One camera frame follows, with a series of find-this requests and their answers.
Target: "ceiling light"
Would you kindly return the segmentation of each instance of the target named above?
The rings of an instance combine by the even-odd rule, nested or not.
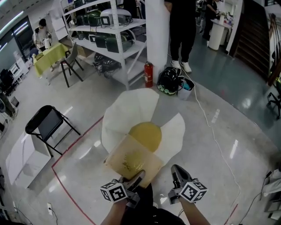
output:
[[[6,46],[7,44],[8,44],[8,43],[5,43],[4,46],[0,49],[0,51],[2,51],[2,49],[5,48],[5,46]]]
[[[14,33],[16,33],[20,28],[22,28],[25,24],[27,24],[27,21],[25,22],[25,23],[23,23],[20,27],[18,27],[15,31],[14,31]]]
[[[16,33],[16,35],[18,35],[19,33],[21,33],[25,28],[27,28],[29,25],[26,25],[26,26],[24,26],[22,29],[20,29],[17,33]]]
[[[1,0],[1,1],[0,1],[0,7],[1,7],[5,2],[7,2],[7,0]]]
[[[8,22],[1,30],[0,30],[0,34],[9,26],[11,25],[11,23],[13,23],[17,18],[19,18],[21,15],[23,14],[23,11],[21,11],[19,14],[17,14],[14,18],[11,19],[10,22]]]

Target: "staircase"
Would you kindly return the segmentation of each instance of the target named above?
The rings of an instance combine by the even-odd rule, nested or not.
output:
[[[265,80],[270,70],[270,40],[264,7],[253,0],[244,0],[234,57],[240,59]]]

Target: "table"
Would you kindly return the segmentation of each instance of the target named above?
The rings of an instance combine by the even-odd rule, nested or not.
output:
[[[34,59],[33,61],[37,75],[39,77],[42,76],[45,70],[49,69],[55,62],[64,58],[66,51],[68,51],[68,48],[62,43],[57,43],[43,51],[44,56],[38,60]]]
[[[222,40],[225,28],[230,29],[231,26],[226,23],[221,24],[217,19],[212,19],[211,21],[213,22],[213,28],[211,31],[211,37],[208,47],[217,51],[220,47],[220,42]]]
[[[44,142],[22,133],[6,159],[10,183],[27,188],[50,159]]]

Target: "white cable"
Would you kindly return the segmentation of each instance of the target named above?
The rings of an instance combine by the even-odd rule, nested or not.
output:
[[[227,223],[225,224],[225,225],[230,225],[228,222],[229,222],[229,219],[230,219],[230,215],[231,215],[231,209],[232,209],[232,207],[233,207],[233,205],[235,204],[235,202],[237,201],[237,199],[239,198],[239,196],[240,196],[240,194],[241,194],[241,187],[240,187],[240,185],[236,182],[236,177],[235,177],[235,175],[234,175],[234,173],[232,172],[232,169],[231,169],[231,167],[228,165],[228,163],[227,163],[227,161],[225,160],[225,158],[224,158],[224,156],[223,156],[223,151],[221,150],[221,148],[220,148],[220,145],[219,145],[219,143],[218,143],[218,141],[216,140],[216,137],[215,137],[215,132],[214,132],[214,130],[213,130],[213,128],[209,125],[209,123],[208,123],[208,120],[207,120],[207,117],[206,117],[206,114],[205,114],[205,111],[204,111],[204,109],[202,108],[202,106],[201,106],[201,104],[200,104],[200,102],[198,101],[198,99],[197,99],[197,94],[196,94],[196,85],[195,85],[195,83],[193,82],[193,80],[187,75],[187,73],[185,72],[185,70],[183,69],[183,71],[184,71],[184,73],[185,73],[185,75],[192,81],[192,83],[194,84],[194,92],[195,92],[195,98],[196,98],[196,101],[198,102],[198,104],[199,104],[199,106],[200,106],[200,108],[201,108],[201,110],[203,111],[203,113],[204,113],[204,117],[205,117],[205,119],[206,119],[206,122],[207,122],[207,125],[208,125],[208,127],[210,127],[211,129],[212,129],[212,132],[213,132],[213,138],[214,138],[214,140],[215,140],[215,142],[216,142],[216,144],[218,145],[218,147],[219,147],[219,150],[220,150],[220,154],[221,154],[221,156],[222,156],[222,158],[223,158],[223,160],[224,160],[224,162],[225,162],[225,164],[228,166],[228,168],[230,169],[230,172],[232,173],[232,175],[233,175],[233,178],[234,178],[234,182],[237,184],[237,186],[238,186],[238,188],[239,188],[239,193],[238,193],[238,195],[237,195],[237,198],[235,199],[235,201],[232,203],[232,205],[231,205],[231,207],[230,207],[230,211],[229,211],[229,215],[228,215],[228,220],[227,220]]]

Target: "black shirt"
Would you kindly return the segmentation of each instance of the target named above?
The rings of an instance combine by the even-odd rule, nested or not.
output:
[[[212,8],[214,10],[217,10],[217,6],[216,6],[216,3],[213,1],[213,0],[207,0],[207,5],[210,5],[212,6]],[[207,6],[206,8],[206,18],[209,18],[209,19],[214,19],[216,17],[216,14]]]
[[[165,0],[173,4],[171,16],[194,18],[196,12],[196,0]]]

